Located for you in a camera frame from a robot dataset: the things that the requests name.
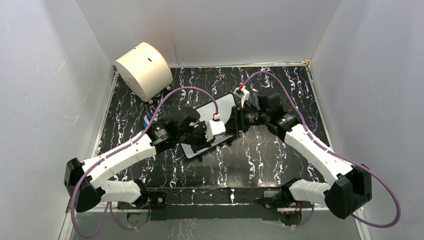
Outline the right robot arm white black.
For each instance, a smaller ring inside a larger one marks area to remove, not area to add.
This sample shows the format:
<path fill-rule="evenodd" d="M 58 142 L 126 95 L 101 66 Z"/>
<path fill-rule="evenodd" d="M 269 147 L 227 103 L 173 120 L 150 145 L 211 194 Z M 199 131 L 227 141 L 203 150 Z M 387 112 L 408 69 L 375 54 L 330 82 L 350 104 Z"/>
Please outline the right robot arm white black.
<path fill-rule="evenodd" d="M 276 92 L 258 95 L 259 106 L 247 101 L 249 92 L 236 89 L 238 104 L 231 108 L 225 124 L 228 135 L 245 133 L 251 126 L 266 126 L 268 131 L 306 158 L 326 182 L 293 178 L 273 196 L 260 199 L 264 206 L 295 207 L 307 201 L 327 207 L 336 217 L 345 219 L 372 199 L 371 175 L 362 166 L 355 166 L 330 154 L 326 145 L 308 136 L 299 117 L 288 112 Z"/>

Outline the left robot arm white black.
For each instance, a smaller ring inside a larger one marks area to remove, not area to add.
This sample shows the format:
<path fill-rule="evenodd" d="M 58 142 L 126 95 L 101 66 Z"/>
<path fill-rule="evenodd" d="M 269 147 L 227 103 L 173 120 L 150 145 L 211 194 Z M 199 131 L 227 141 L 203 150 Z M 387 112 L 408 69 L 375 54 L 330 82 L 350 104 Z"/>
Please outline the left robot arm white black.
<path fill-rule="evenodd" d="M 112 181 L 120 171 L 152 158 L 177 144 L 199 148 L 211 146 L 215 136 L 225 131 L 220 114 L 200 120 L 192 108 L 168 117 L 151 120 L 142 132 L 112 150 L 83 161 L 76 157 L 66 163 L 64 185 L 75 212 L 83 213 L 103 202 L 127 202 L 137 208 L 149 203 L 149 193 L 140 180 Z"/>

